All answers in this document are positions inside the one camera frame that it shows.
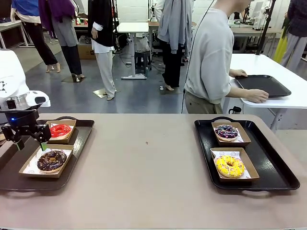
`black serving tray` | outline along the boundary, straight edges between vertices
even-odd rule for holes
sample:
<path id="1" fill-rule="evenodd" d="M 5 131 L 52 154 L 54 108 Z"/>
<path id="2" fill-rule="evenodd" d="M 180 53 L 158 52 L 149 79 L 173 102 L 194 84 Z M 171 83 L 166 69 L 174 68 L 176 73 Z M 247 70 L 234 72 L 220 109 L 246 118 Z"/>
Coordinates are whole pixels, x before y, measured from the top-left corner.
<path id="1" fill-rule="evenodd" d="M 253 163 L 259 179 L 253 182 L 222 182 L 216 170 L 210 148 L 218 148 L 218 142 L 212 129 L 212 122 L 217 120 L 239 122 L 249 136 L 251 143 L 244 149 Z M 213 120 L 197 120 L 195 127 L 200 139 L 201 148 L 208 166 L 212 183 L 221 189 L 236 189 L 248 191 L 296 190 L 300 182 L 278 155 L 260 129 L 252 121 L 236 121 L 228 117 L 218 117 Z"/>
<path id="2" fill-rule="evenodd" d="M 73 117 L 60 117 L 53 120 L 76 120 L 76 127 L 71 135 L 68 145 L 73 145 L 73 155 L 69 159 L 60 178 L 26 177 L 19 174 L 19 170 L 29 157 L 38 148 L 38 141 L 31 137 L 23 137 L 24 149 L 19 151 L 16 145 L 12 145 L 0 157 L 0 190 L 15 192 L 54 191 L 65 186 L 68 182 L 77 160 L 82 153 L 89 134 L 92 131 L 94 121 L 77 120 Z M 37 123 L 45 124 L 47 120 L 38 120 Z"/>
<path id="3" fill-rule="evenodd" d="M 249 75 L 246 77 L 237 77 L 237 83 L 243 89 L 259 89 L 269 94 L 269 98 L 285 97 L 291 95 L 291 91 L 269 75 Z"/>

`red glazed donut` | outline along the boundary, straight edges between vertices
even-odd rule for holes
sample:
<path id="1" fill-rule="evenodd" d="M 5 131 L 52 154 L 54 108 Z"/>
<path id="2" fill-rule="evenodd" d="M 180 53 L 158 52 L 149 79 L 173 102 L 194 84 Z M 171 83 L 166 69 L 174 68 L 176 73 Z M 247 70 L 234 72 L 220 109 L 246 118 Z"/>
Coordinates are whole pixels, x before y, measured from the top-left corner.
<path id="1" fill-rule="evenodd" d="M 52 138 L 58 138 L 69 134 L 69 132 L 71 132 L 71 128 L 65 124 L 56 125 L 50 128 L 50 132 Z"/>

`donut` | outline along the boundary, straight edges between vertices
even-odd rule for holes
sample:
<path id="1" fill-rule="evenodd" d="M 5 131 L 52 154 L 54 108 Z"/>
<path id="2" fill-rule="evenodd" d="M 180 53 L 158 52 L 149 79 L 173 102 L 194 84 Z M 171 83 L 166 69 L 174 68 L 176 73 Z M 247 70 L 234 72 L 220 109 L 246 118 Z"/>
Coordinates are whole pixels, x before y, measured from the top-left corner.
<path id="1" fill-rule="evenodd" d="M 41 172 L 54 173 L 61 169 L 67 159 L 63 151 L 52 150 L 42 155 L 37 162 L 37 167 Z"/>
<path id="2" fill-rule="evenodd" d="M 51 127 L 50 132 L 51 132 L 51 138 L 62 140 L 69 136 L 71 128 L 66 124 L 61 124 Z"/>
<path id="3" fill-rule="evenodd" d="M 233 141 L 238 136 L 238 131 L 229 125 L 220 125 L 215 128 L 215 132 L 220 140 Z"/>
<path id="4" fill-rule="evenodd" d="M 220 156 L 215 165 L 220 174 L 228 178 L 239 178 L 244 173 L 244 164 L 239 158 Z"/>

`person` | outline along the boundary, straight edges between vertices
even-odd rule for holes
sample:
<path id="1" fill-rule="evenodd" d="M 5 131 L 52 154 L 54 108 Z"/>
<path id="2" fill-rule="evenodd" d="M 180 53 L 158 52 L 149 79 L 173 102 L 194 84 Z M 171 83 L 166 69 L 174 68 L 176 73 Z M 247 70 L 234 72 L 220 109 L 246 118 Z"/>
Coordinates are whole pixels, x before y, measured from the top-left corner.
<path id="1" fill-rule="evenodd" d="M 263 103 L 268 94 L 262 90 L 232 87 L 230 77 L 245 76 L 243 70 L 230 69 L 234 35 L 228 17 L 242 12 L 251 0 L 217 0 L 199 22 L 187 71 L 185 103 L 190 114 L 221 114 L 221 100 L 246 98 Z"/>
<path id="2" fill-rule="evenodd" d="M 107 101 L 112 100 L 116 92 L 112 76 L 112 51 L 115 49 L 111 6 L 111 0 L 88 1 L 88 30 L 92 36 L 92 48 L 105 85 Z"/>
<path id="3" fill-rule="evenodd" d="M 162 74 L 167 90 L 179 87 L 183 48 L 190 51 L 192 8 L 190 0 L 159 0 L 154 8 L 160 23 L 158 38 L 163 50 L 165 72 Z"/>
<path id="4" fill-rule="evenodd" d="M 56 37 L 71 72 L 72 78 L 80 82 L 84 78 L 78 51 L 78 40 L 72 19 L 78 6 L 73 0 L 38 0 L 42 25 L 51 37 Z"/>
<path id="5" fill-rule="evenodd" d="M 38 54 L 47 66 L 46 73 L 51 71 L 52 65 L 57 66 L 57 73 L 61 72 L 60 64 L 46 44 L 43 27 L 40 22 L 38 0 L 12 0 L 11 21 L 15 21 L 15 14 L 23 22 L 24 29 L 29 34 Z"/>
<path id="6" fill-rule="evenodd" d="M 285 17 L 289 18 L 290 25 L 287 35 L 287 50 L 281 65 L 294 72 L 307 44 L 307 1 L 291 0 Z"/>

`hand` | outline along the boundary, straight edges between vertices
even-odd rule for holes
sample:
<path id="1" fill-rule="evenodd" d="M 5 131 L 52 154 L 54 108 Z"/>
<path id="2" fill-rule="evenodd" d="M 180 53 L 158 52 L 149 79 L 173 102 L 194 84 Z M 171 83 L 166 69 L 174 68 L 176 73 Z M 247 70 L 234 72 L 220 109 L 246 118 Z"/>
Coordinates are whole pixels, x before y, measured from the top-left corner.
<path id="1" fill-rule="evenodd" d="M 242 69 L 237 69 L 237 70 L 231 69 L 229 71 L 229 76 L 232 78 L 235 78 L 235 77 L 240 77 L 240 76 L 247 77 L 248 75 Z"/>
<path id="2" fill-rule="evenodd" d="M 248 90 L 245 98 L 250 102 L 264 103 L 268 100 L 269 94 L 263 90 Z"/>
<path id="3" fill-rule="evenodd" d="M 93 39 L 98 38 L 98 31 L 94 27 L 92 28 L 92 36 L 93 36 Z"/>

